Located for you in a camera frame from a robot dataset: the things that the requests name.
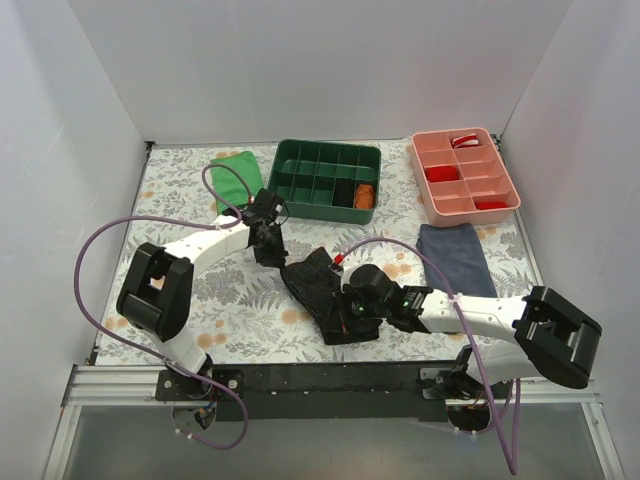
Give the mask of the black pinstriped underwear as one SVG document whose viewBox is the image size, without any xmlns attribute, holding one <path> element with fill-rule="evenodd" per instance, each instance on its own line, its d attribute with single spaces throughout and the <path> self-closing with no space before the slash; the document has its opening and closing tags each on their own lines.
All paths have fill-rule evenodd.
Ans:
<svg viewBox="0 0 640 480">
<path fill-rule="evenodd" d="M 280 269 L 285 286 L 311 315 L 326 345 L 377 340 L 382 320 L 358 317 L 351 311 L 354 303 L 341 290 L 342 273 L 343 269 L 333 264 L 324 247 Z"/>
</svg>

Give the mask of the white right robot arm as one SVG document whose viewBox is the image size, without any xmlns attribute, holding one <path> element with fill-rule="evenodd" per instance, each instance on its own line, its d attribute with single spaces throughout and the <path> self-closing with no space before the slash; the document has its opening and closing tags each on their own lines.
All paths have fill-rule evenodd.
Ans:
<svg viewBox="0 0 640 480">
<path fill-rule="evenodd" d="M 547 287 L 524 297 L 450 297 L 428 286 L 401 286 L 373 264 L 347 269 L 338 298 L 346 321 L 382 321 L 406 333 L 462 333 L 490 339 L 468 342 L 453 367 L 429 379 L 451 398 L 471 398 L 487 386 L 543 377 L 562 387 L 587 387 L 601 326 Z"/>
</svg>

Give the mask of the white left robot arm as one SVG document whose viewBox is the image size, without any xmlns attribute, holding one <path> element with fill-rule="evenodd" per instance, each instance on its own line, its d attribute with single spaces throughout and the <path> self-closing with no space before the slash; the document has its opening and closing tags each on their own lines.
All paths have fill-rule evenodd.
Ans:
<svg viewBox="0 0 640 480">
<path fill-rule="evenodd" d="M 204 230 L 163 246 L 144 243 L 133 255 L 116 310 L 152 341 L 169 364 L 171 382 L 190 399 L 205 398 L 213 386 L 212 360 L 187 327 L 194 280 L 247 248 L 259 265 L 282 268 L 288 252 L 277 219 L 284 207 L 282 197 L 261 189 Z"/>
</svg>

